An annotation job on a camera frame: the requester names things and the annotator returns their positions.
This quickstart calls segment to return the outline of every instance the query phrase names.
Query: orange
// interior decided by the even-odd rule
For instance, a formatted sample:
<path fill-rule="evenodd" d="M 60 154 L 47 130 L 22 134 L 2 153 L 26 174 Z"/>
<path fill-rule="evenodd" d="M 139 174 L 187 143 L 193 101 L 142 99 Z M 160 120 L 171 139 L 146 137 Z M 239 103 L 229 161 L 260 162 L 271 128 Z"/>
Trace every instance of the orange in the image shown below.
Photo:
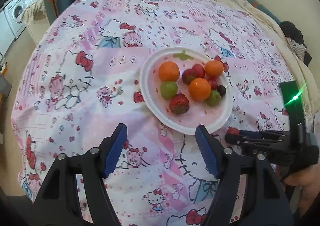
<path fill-rule="evenodd" d="M 189 85 L 189 94 L 197 102 L 206 100 L 211 93 L 211 86 L 204 78 L 196 78 Z"/>
<path fill-rule="evenodd" d="M 158 76 L 162 82 L 176 82 L 179 78 L 180 70 L 176 63 L 172 61 L 164 62 L 160 65 Z"/>
<path fill-rule="evenodd" d="M 212 60 L 205 64 L 204 71 L 208 77 L 219 77 L 223 72 L 223 64 L 218 60 Z"/>

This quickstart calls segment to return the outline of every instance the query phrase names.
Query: green light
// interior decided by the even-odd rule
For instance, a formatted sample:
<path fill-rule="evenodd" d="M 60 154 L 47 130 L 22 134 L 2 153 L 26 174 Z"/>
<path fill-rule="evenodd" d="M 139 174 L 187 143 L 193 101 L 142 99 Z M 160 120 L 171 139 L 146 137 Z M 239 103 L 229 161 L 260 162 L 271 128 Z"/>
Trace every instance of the green light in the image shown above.
<path fill-rule="evenodd" d="M 287 102 L 284 106 L 286 106 L 287 104 L 289 104 L 289 103 L 297 100 L 297 99 L 299 98 L 300 94 L 303 92 L 303 89 L 304 89 L 305 86 L 306 86 L 306 85 L 304 85 L 304 86 L 301 88 L 301 90 L 300 90 L 294 97 L 292 97 L 292 99 L 291 99 L 289 102 Z"/>

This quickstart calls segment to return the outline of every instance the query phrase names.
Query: blue gripper pad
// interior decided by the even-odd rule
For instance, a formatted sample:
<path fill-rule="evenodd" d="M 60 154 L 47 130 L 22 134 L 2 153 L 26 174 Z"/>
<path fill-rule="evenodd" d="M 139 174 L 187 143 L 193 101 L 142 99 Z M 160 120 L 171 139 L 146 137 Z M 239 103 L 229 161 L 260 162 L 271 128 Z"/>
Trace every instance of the blue gripper pad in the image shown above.
<path fill-rule="evenodd" d="M 104 169 L 104 174 L 106 177 L 108 177 L 109 174 L 113 173 L 115 170 L 124 146 L 124 142 L 127 139 L 127 135 L 127 126 L 125 126 L 123 123 L 120 123 L 116 127 L 111 137 L 108 138 L 108 140 L 113 140 L 113 144 L 106 156 L 106 167 Z"/>
<path fill-rule="evenodd" d="M 196 142 L 198 144 L 198 147 L 200 149 L 202 158 L 207 166 L 208 172 L 210 174 L 212 174 L 216 179 L 219 179 L 221 176 L 221 172 L 218 169 L 218 161 L 217 157 L 214 152 L 212 151 L 212 146 L 210 146 L 208 140 L 213 140 L 213 141 L 217 141 L 218 144 L 221 146 L 220 142 L 215 139 L 214 137 L 212 137 L 212 135 L 210 135 L 206 128 L 203 125 L 199 125 L 196 128 Z M 221 148 L 218 148 L 217 151 L 221 151 L 223 150 L 222 146 Z"/>

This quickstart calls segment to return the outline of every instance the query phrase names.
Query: washing machine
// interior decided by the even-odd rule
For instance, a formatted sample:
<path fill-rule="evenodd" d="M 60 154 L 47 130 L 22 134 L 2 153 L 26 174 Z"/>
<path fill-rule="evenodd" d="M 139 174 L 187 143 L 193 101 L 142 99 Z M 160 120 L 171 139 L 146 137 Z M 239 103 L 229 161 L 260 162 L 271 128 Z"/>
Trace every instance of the washing machine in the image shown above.
<path fill-rule="evenodd" d="M 4 14 L 16 39 L 26 27 L 24 23 L 19 23 L 18 17 L 27 6 L 26 0 L 12 0 L 4 8 Z"/>

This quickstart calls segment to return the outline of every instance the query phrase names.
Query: hello kitty print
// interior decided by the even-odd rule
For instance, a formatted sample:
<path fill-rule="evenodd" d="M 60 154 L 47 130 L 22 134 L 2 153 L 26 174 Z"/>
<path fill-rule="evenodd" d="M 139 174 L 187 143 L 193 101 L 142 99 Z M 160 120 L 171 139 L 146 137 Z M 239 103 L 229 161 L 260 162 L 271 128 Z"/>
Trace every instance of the hello kitty print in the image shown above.
<path fill-rule="evenodd" d="M 124 123 L 127 141 L 103 180 L 122 225 L 201 224 L 219 181 L 195 138 L 146 108 L 139 85 L 144 61 L 176 46 L 223 64 L 233 110 L 214 137 L 224 147 L 229 127 L 289 129 L 278 83 L 291 73 L 246 12 L 210 0 L 76 0 L 36 46 L 12 110 L 22 155 L 18 182 L 31 200 L 58 154 L 83 154 Z M 245 181 L 230 222 L 241 214 Z M 92 222 L 81 175 L 77 186 L 83 218 Z"/>

